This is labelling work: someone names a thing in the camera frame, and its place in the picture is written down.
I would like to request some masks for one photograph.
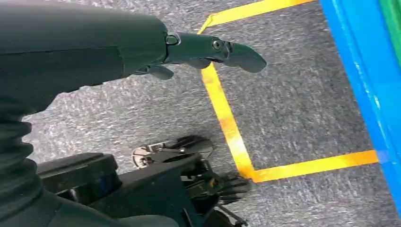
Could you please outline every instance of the gray carpet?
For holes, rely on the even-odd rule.
[[[207,15],[250,0],[81,0],[82,4],[153,14],[171,31],[196,32]],[[218,66],[255,168],[371,149],[368,134],[318,2],[208,28],[206,34],[248,44],[269,62],[259,74]],[[32,159],[81,152],[116,156],[133,169],[143,144],[198,134],[211,138],[217,172],[235,165],[199,73],[170,67],[160,81],[135,76],[58,96],[25,120]],[[252,227],[401,227],[378,165],[359,166],[253,185],[229,206]]]

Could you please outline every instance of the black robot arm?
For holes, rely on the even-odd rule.
[[[249,47],[216,37],[168,33],[152,16],[38,0],[0,0],[0,226],[120,226],[42,189],[23,116],[63,92],[131,74],[172,76],[163,64],[210,61],[261,71]]]

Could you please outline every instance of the yellow floor tape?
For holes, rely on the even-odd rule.
[[[220,122],[221,129],[231,154],[233,155],[237,169],[243,177],[252,178],[254,170],[251,159],[249,158],[213,63],[202,70],[202,75],[203,83],[208,91],[209,98],[216,112],[218,121]]]
[[[288,8],[294,5],[310,2],[313,0],[264,0],[244,6],[227,9],[218,13],[212,13],[199,30],[202,33],[207,27],[221,25],[227,22],[272,12],[278,9]]]
[[[287,166],[278,166],[268,169],[256,170],[252,175],[252,179],[255,183],[272,181],[293,176],[314,174],[329,170],[342,169],[377,162],[378,160],[376,152],[374,150],[367,150],[346,155],[322,158],[308,162],[300,162]]]
[[[310,1],[313,0],[264,0],[219,13],[213,13],[207,18],[198,34],[201,34],[210,26],[220,25]],[[244,177],[252,178],[254,182],[271,181],[378,162],[376,152],[374,150],[368,150],[287,166],[255,170],[213,64],[210,64],[206,69],[202,70],[202,79],[239,173]]]

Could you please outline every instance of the screw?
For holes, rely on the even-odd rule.
[[[174,35],[168,35],[166,37],[166,44],[167,45],[176,45],[179,43],[179,40],[177,37],[175,37]]]
[[[212,47],[216,51],[219,51],[223,48],[223,42],[221,40],[215,40],[212,42]]]
[[[149,166],[149,165],[151,165],[151,164],[154,163],[154,161],[153,161],[153,159],[152,159],[151,157],[144,157],[144,158],[141,158],[139,162],[140,162],[141,165],[143,165],[143,166]]]

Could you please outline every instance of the robotic hand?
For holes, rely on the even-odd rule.
[[[231,67],[241,67],[245,71],[257,73],[265,66],[265,60],[251,48],[221,41],[209,35],[189,33],[169,33],[166,36],[167,52],[163,64],[187,63],[196,69],[204,69],[210,61]],[[169,79],[173,72],[163,66],[145,66],[135,74],[152,74],[160,79]]]
[[[152,16],[39,0],[0,0],[0,226],[117,227],[121,224],[43,190],[22,137],[25,115],[62,92],[132,74],[161,79],[164,64],[202,69],[210,61],[259,72],[251,48],[217,37],[168,33]]]

